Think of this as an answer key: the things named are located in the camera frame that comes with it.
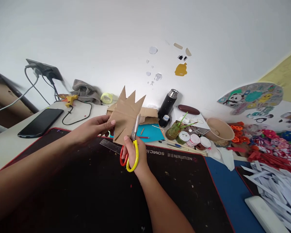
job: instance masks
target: red scissor handle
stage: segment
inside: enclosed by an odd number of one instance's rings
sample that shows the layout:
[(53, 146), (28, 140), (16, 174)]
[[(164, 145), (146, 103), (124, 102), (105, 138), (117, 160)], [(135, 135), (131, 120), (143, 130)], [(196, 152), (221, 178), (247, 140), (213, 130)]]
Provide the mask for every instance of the red scissor handle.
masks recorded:
[(122, 160), (123, 148), (124, 148), (124, 146), (122, 146), (121, 153), (120, 153), (120, 164), (124, 167), (124, 166), (126, 166), (126, 163), (127, 163), (128, 152), (126, 153), (125, 160), (123, 162), (123, 160)]

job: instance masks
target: beige bowl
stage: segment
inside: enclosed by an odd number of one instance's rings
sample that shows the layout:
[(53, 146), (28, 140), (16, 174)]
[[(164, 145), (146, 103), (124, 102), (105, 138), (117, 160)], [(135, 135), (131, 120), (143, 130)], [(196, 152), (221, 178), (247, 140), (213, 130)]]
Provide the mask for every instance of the beige bowl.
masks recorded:
[(204, 136), (212, 141), (233, 140), (235, 137), (233, 129), (224, 121), (211, 117), (207, 119), (207, 124), (210, 128)]

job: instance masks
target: pink jar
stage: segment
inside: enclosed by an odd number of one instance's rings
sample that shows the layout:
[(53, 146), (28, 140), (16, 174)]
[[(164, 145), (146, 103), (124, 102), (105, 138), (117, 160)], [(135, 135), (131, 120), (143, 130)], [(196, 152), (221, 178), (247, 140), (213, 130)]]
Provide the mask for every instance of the pink jar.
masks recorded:
[(200, 143), (196, 145), (196, 148), (199, 150), (205, 150), (211, 147), (211, 142), (206, 137), (200, 137)]
[(191, 136), (190, 136), (190, 140), (187, 141), (187, 145), (188, 145), (189, 147), (194, 147), (194, 146), (196, 146), (198, 143), (200, 143), (199, 136), (197, 136), (196, 134), (191, 134)]

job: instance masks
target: ruler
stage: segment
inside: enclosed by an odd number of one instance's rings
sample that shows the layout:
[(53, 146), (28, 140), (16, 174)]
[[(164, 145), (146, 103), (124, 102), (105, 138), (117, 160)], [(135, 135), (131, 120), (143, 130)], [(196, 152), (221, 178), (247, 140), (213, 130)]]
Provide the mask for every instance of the ruler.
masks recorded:
[(115, 145), (114, 143), (108, 141), (107, 139), (103, 139), (100, 143), (100, 145), (105, 146), (106, 148), (114, 151), (115, 153), (120, 154), (122, 147)]

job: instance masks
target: pen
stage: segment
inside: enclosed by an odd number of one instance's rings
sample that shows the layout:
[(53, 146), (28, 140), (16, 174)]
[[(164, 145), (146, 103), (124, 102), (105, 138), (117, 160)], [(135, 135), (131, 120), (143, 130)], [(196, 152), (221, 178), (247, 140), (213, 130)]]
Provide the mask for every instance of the pen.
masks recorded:
[(163, 143), (163, 144), (166, 144), (166, 145), (169, 145), (169, 146), (172, 146), (172, 147), (176, 147), (176, 148), (180, 148), (181, 146), (180, 145), (178, 145), (178, 144), (169, 144), (169, 143), (167, 143), (167, 142), (163, 142), (163, 141), (158, 141), (159, 143)]

